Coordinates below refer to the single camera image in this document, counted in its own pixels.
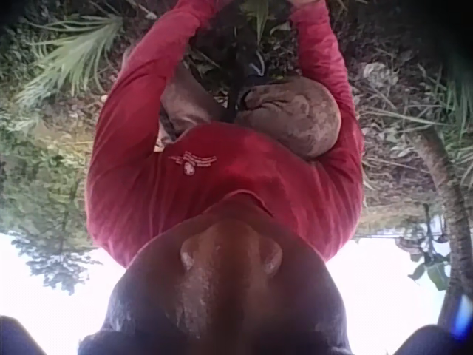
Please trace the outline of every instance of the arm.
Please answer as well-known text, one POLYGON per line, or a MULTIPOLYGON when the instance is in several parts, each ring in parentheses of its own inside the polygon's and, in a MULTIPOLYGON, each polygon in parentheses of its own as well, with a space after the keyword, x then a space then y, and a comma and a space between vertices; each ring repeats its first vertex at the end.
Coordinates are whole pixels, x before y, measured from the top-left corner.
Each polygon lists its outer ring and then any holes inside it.
POLYGON ((326 208, 331 210, 332 226, 341 237, 341 246, 353 235, 361 213, 363 136, 355 117, 347 68, 330 26, 325 0, 291 1, 296 6, 292 21, 299 32, 302 75, 325 85, 341 113, 335 146, 317 159, 319 179, 326 181, 323 189, 330 195, 326 208), (310 3, 297 7, 296 1, 310 3))
POLYGON ((134 255, 130 249, 153 232, 147 218, 157 180, 160 96, 189 38, 215 14, 214 2, 180 0, 154 24, 131 53, 98 119, 86 184, 87 227, 122 265, 134 255))
POLYGON ((209 2, 179 1, 133 50, 98 119, 89 175, 153 153, 160 96, 190 37, 215 14, 209 2))
POLYGON ((341 112, 341 128, 336 145, 323 160, 335 155, 349 155, 356 165, 361 164, 363 137, 355 117, 355 106, 348 83, 347 68, 330 26, 325 0, 299 0, 306 3, 291 17, 299 32, 299 64, 302 75, 324 85, 332 93, 341 112))

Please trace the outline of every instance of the palm frond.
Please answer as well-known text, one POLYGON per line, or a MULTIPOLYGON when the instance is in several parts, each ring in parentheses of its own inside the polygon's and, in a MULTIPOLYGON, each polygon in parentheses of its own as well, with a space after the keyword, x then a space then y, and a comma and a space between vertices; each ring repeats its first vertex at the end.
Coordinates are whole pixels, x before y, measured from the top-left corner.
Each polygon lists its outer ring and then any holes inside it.
POLYGON ((110 51, 122 28, 120 16, 82 16, 38 26, 56 38, 31 43, 41 73, 17 94, 22 107, 35 107, 41 100, 70 84, 71 95, 87 90, 93 78, 100 91, 99 64, 110 51))

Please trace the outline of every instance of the vegetation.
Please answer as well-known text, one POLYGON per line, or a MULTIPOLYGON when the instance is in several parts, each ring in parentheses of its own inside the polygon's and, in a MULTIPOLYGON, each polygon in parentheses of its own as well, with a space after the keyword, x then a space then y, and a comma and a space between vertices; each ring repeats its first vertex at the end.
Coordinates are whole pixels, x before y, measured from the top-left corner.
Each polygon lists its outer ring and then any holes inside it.
POLYGON ((96 263, 85 227, 87 156, 34 129, 45 123, 47 98, 89 92, 91 78, 103 92, 99 75, 122 18, 68 15, 58 21, 45 13, 33 18, 49 23, 23 19, 0 38, 7 49, 0 55, 0 232, 14 237, 45 286, 71 294, 87 279, 87 265, 96 263))

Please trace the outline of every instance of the soil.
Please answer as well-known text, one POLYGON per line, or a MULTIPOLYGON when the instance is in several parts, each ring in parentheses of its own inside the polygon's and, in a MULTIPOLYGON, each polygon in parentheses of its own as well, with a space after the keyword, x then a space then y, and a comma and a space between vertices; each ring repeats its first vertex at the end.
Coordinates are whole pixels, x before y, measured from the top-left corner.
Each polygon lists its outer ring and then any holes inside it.
MULTIPOLYGON (((135 2, 160 15, 175 0, 135 2)), ((103 74, 106 88, 116 79, 124 50, 138 41, 152 25, 144 10, 130 6, 125 0, 117 3, 126 13, 126 31, 113 49, 109 59, 111 65, 103 74)), ((432 45, 425 41, 421 27, 404 0, 370 1, 369 4, 350 0, 346 3, 346 10, 336 0, 330 5, 333 29, 347 62, 359 122, 366 140, 366 209, 361 221, 361 228, 366 230, 380 216, 385 220, 390 220, 387 216, 401 220, 405 215, 421 216, 422 203, 435 204, 432 179, 402 134, 406 128, 404 122, 370 112, 387 109, 418 115, 424 107, 420 105, 433 104, 426 76, 437 75, 439 63, 431 59, 435 58, 432 45)), ((284 2, 272 1, 270 9, 275 9, 275 15, 268 20, 267 29, 287 21, 289 7, 284 2)), ((275 78, 298 72, 296 34, 284 26, 282 28, 264 35, 260 44, 269 73, 275 78)), ((201 30, 192 39, 186 62, 202 85, 219 101, 224 101, 234 80, 227 73, 235 71, 236 53, 242 48, 252 47, 256 47, 256 36, 239 11, 239 2, 236 2, 222 11, 208 29, 201 30)), ((61 115, 57 115, 58 106, 51 105, 54 109, 51 109, 47 123, 54 127, 64 126, 57 117, 65 115, 72 121, 83 122, 77 128, 77 136, 89 135, 102 101, 103 96, 98 92, 72 104, 67 101, 69 108, 61 115)))

